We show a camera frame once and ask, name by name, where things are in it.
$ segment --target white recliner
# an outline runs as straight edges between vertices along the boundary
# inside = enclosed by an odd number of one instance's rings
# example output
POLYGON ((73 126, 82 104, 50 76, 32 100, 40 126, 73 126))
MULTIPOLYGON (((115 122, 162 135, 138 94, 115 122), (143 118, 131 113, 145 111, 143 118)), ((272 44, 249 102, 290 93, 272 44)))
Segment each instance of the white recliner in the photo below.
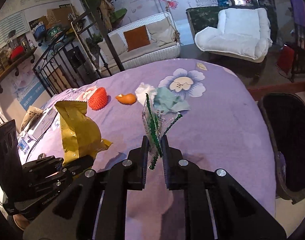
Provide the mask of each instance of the white recliner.
POLYGON ((217 28, 206 27, 195 36, 202 51, 260 63, 272 46, 270 22, 264 8, 221 10, 217 28))

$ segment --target yellow plastic bag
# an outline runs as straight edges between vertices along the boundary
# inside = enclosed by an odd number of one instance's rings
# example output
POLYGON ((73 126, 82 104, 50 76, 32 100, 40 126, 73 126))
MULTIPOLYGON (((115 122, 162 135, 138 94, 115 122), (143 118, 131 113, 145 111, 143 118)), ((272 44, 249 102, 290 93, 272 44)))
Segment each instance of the yellow plastic bag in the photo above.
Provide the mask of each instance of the yellow plastic bag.
POLYGON ((107 150, 112 144, 101 138, 97 124, 86 116, 87 102, 58 101, 55 107, 60 114, 62 146, 65 151, 63 165, 85 155, 95 159, 98 152, 107 150))

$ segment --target dark green floral panel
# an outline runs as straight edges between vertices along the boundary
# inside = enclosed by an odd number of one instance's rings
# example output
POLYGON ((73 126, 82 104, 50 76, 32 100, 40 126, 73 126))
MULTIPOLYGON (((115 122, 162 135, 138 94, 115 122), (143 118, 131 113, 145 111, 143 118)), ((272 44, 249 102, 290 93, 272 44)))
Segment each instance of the dark green floral panel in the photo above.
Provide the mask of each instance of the dark green floral panel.
MULTIPOLYGON (((231 6, 232 8, 241 8, 241 9, 256 9, 256 7, 245 7, 245 6, 231 6)), ((270 20, 270 29, 271 35, 270 38, 273 42, 277 40, 278 24, 277 24, 277 15, 272 6, 260 6, 267 10, 268 19, 270 20)), ((210 6, 210 7, 197 7, 189 8, 186 10, 188 21, 191 28, 191 33, 193 37, 195 34, 200 32, 206 27, 217 28, 218 24, 218 13, 221 10, 227 9, 229 7, 219 7, 219 6, 210 6)))

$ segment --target silver bolt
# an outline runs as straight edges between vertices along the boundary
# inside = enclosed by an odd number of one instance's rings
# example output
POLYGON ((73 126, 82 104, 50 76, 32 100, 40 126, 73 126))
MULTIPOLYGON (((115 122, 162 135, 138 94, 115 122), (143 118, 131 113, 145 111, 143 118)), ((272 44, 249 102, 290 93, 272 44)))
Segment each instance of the silver bolt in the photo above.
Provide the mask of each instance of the silver bolt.
POLYGON ((217 175, 220 176, 220 177, 223 177, 223 176, 225 176, 226 174, 227 174, 226 171, 223 170, 223 169, 217 170, 217 175))
POLYGON ((180 160, 178 163, 179 163, 180 166, 187 166, 189 164, 189 162, 187 160, 184 160, 184 159, 180 160))
POLYGON ((87 170, 87 171, 85 172, 85 176, 86 176, 87 178, 90 178, 90 177, 94 176, 94 171, 93 171, 93 170, 87 170))
POLYGON ((132 161, 131 161, 131 160, 124 160, 124 161, 122 162, 122 165, 128 167, 128 166, 132 165, 132 161))

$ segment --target crumpled tissue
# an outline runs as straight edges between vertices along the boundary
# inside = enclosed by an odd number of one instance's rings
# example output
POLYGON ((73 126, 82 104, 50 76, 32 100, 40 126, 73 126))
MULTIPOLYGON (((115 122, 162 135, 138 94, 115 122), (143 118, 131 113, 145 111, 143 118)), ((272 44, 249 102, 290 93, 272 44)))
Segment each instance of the crumpled tissue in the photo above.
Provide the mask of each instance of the crumpled tissue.
POLYGON ((153 103, 157 94, 157 90, 149 84, 141 83, 134 93, 136 94, 138 102, 144 105, 146 101, 146 94, 148 94, 153 103))
POLYGON ((157 95, 153 106, 159 110, 168 112, 179 112, 183 110, 190 110, 190 106, 186 100, 181 96, 174 95, 168 88, 157 88, 157 95))

